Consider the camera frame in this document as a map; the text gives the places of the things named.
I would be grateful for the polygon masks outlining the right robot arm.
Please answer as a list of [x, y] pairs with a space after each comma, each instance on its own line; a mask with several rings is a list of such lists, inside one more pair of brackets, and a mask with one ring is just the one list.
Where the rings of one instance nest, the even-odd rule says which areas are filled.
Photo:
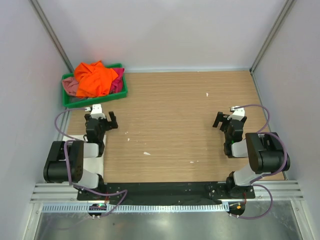
[[219, 111], [212, 125], [216, 128], [221, 124], [223, 151], [228, 158], [248, 158], [246, 166], [226, 178], [224, 190], [231, 198], [250, 192], [252, 184], [265, 176], [288, 171], [291, 164], [276, 132], [251, 132], [243, 138], [246, 120], [243, 109], [236, 109], [231, 115]]

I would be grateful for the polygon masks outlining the aluminium corner post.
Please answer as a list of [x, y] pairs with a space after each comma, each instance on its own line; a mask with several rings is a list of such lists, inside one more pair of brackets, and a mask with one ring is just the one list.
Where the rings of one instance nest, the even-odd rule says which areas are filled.
[[74, 67], [71, 64], [59, 38], [57, 37], [49, 19], [47, 18], [43, 8], [41, 7], [38, 0], [29, 0], [30, 5], [32, 6], [35, 14], [37, 15], [39, 21], [41, 22], [42, 26], [44, 27], [45, 31], [47, 32], [49, 38], [51, 39], [53, 45], [55, 46], [56, 50], [58, 51], [60, 57], [62, 58], [65, 66], [67, 67], [68, 71], [71, 73], [74, 71]]
[[270, 31], [267, 34], [266, 39], [264, 40], [253, 64], [250, 68], [250, 74], [253, 75], [255, 70], [257, 69], [258, 65], [260, 64], [262, 58], [264, 57], [265, 53], [267, 52], [268, 48], [272, 44], [273, 40], [276, 38], [278, 32], [280, 31], [283, 23], [285, 22], [286, 18], [290, 14], [290, 11], [294, 7], [296, 0], [286, 0], [284, 2], [283, 7], [281, 8], [277, 18], [275, 19]]

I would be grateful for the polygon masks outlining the aluminium front rail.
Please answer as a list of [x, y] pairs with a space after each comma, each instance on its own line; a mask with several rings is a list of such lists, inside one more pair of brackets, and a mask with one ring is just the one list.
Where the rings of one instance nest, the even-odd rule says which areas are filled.
[[257, 181], [254, 186], [229, 189], [223, 181], [107, 183], [106, 193], [97, 195], [78, 190], [67, 183], [38, 183], [31, 195], [32, 203], [110, 202], [124, 198], [125, 205], [204, 205], [219, 201], [303, 200], [297, 181]]

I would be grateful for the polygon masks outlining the left aluminium corner post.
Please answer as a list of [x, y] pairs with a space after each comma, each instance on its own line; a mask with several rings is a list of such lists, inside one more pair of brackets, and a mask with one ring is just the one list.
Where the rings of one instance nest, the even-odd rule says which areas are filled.
[[68, 71], [71, 73], [74, 71], [74, 67], [71, 64], [59, 38], [57, 37], [49, 19], [47, 18], [43, 8], [41, 7], [38, 0], [29, 0], [30, 5], [32, 6], [35, 14], [37, 15], [39, 21], [41, 22], [42, 26], [44, 27], [45, 31], [47, 32], [49, 38], [51, 39], [53, 45], [55, 46], [56, 50], [58, 51], [60, 57], [62, 58], [65, 66], [67, 67]]

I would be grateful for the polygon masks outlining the magenta t shirt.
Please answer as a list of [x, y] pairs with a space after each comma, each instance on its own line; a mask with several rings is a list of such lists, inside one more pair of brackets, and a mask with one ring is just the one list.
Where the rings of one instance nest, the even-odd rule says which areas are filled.
[[120, 93], [124, 86], [123, 76], [124, 76], [125, 69], [113, 68], [113, 70], [117, 73], [118, 77], [112, 81], [109, 94]]

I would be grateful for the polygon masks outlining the folded white t shirt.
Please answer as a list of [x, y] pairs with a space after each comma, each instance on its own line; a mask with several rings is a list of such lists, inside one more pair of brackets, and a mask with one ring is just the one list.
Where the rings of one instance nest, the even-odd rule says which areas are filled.
[[68, 147], [68, 159], [70, 164], [70, 172], [72, 182], [83, 182], [84, 179], [98, 178], [98, 175], [104, 176], [104, 145], [103, 153], [99, 153], [99, 145], [97, 143], [89, 143], [84, 141], [82, 135], [72, 135], [71, 139], [64, 136], [64, 142], [70, 141]]

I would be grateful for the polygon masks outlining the green plastic bin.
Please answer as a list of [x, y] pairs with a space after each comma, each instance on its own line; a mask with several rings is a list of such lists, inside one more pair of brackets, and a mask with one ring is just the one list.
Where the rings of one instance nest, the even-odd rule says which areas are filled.
[[[122, 64], [120, 63], [115, 63], [111, 65], [104, 65], [106, 68], [124, 68]], [[68, 77], [74, 77], [74, 72], [73, 73], [68, 73], [62, 76], [61, 83], [63, 79], [66, 79]], [[79, 98], [76, 96], [70, 96], [68, 95], [64, 88], [62, 87], [62, 103], [66, 108], [81, 108], [85, 107], [88, 105], [93, 105], [93, 104], [100, 104], [112, 100], [117, 100], [121, 98], [125, 98], [127, 96], [128, 89], [127, 89], [127, 84], [125, 81], [125, 73], [123, 74], [123, 88], [122, 91], [119, 93], [114, 93], [114, 94], [108, 94], [105, 96], [101, 97], [84, 97], [84, 98]]]

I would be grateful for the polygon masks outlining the right aluminium corner post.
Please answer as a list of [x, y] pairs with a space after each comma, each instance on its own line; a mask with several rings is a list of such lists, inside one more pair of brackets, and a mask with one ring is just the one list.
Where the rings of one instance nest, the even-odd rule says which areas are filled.
[[266, 39], [264, 40], [253, 64], [250, 68], [250, 74], [253, 75], [255, 70], [257, 69], [258, 65], [260, 64], [262, 58], [264, 57], [265, 53], [267, 52], [268, 48], [272, 44], [273, 40], [276, 38], [278, 32], [280, 31], [283, 23], [285, 22], [286, 18], [290, 14], [290, 11], [294, 7], [296, 0], [286, 0], [284, 2], [283, 7], [281, 8], [277, 18], [275, 19], [270, 31], [267, 34]]

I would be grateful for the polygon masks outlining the dusty pink t shirt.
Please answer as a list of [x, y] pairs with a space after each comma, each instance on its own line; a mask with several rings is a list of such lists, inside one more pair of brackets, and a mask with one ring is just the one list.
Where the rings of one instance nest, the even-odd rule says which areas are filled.
[[77, 90], [79, 87], [79, 82], [76, 80], [75, 77], [67, 77], [62, 80], [62, 86], [65, 90], [65, 92], [72, 97], [75, 97], [77, 95]]

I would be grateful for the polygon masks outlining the orange t shirt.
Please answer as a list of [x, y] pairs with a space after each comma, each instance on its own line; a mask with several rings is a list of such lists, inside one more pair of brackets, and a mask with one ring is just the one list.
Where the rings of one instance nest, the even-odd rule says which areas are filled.
[[112, 68], [107, 68], [101, 61], [81, 62], [74, 70], [78, 82], [76, 97], [97, 98], [110, 93], [112, 82], [119, 76]]

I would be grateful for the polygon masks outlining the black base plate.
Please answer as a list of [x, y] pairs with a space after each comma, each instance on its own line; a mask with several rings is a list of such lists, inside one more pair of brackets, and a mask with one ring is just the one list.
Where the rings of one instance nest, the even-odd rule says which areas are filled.
[[94, 191], [114, 194], [127, 190], [122, 205], [196, 206], [218, 205], [222, 200], [254, 199], [252, 186], [235, 186], [217, 181], [99, 183]]

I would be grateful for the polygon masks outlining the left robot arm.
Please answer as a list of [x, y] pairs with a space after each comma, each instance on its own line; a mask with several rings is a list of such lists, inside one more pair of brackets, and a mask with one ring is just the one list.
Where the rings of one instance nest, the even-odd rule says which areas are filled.
[[103, 179], [105, 134], [117, 129], [114, 112], [110, 120], [102, 111], [91, 111], [84, 116], [83, 139], [69, 136], [68, 140], [51, 144], [44, 168], [43, 178], [47, 183], [69, 183], [74, 188], [88, 191], [95, 200], [101, 200], [107, 190]]

